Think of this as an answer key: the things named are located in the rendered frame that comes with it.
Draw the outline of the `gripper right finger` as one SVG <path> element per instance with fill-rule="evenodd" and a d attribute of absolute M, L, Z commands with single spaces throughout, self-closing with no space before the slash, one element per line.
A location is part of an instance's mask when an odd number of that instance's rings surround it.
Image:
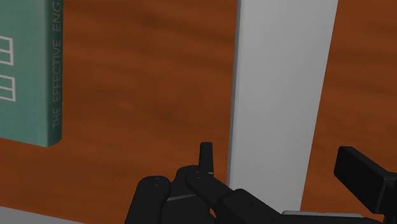
<path fill-rule="evenodd" d="M 352 146 L 338 148 L 335 177 L 383 224 L 397 224 L 397 172 L 385 170 Z"/>

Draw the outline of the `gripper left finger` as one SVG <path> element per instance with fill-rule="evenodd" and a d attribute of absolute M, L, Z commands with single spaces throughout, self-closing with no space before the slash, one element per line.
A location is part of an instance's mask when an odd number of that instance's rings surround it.
<path fill-rule="evenodd" d="M 124 224 L 283 224 L 280 213 L 213 176 L 212 143 L 200 144 L 198 165 L 140 180 Z"/>

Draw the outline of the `white flat rectangular box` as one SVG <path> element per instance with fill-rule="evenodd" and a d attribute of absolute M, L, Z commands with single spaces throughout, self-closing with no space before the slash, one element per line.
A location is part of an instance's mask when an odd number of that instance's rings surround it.
<path fill-rule="evenodd" d="M 227 185 L 301 207 L 338 0 L 237 0 Z"/>

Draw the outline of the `brown wooden table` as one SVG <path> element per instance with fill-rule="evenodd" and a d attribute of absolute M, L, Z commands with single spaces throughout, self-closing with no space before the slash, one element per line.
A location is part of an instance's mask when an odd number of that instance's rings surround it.
<path fill-rule="evenodd" d="M 214 145 L 227 180 L 237 0 L 64 0 L 63 136 L 0 139 L 0 206 L 123 224 L 139 180 Z M 397 171 L 397 0 L 338 0 L 301 209 L 368 215 L 336 179 L 351 145 Z"/>

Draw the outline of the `teal hardcover book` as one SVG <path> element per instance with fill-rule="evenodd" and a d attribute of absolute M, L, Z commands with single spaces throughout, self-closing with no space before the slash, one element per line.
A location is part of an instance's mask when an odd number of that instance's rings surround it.
<path fill-rule="evenodd" d="M 0 137 L 62 139 L 64 0 L 0 0 Z"/>

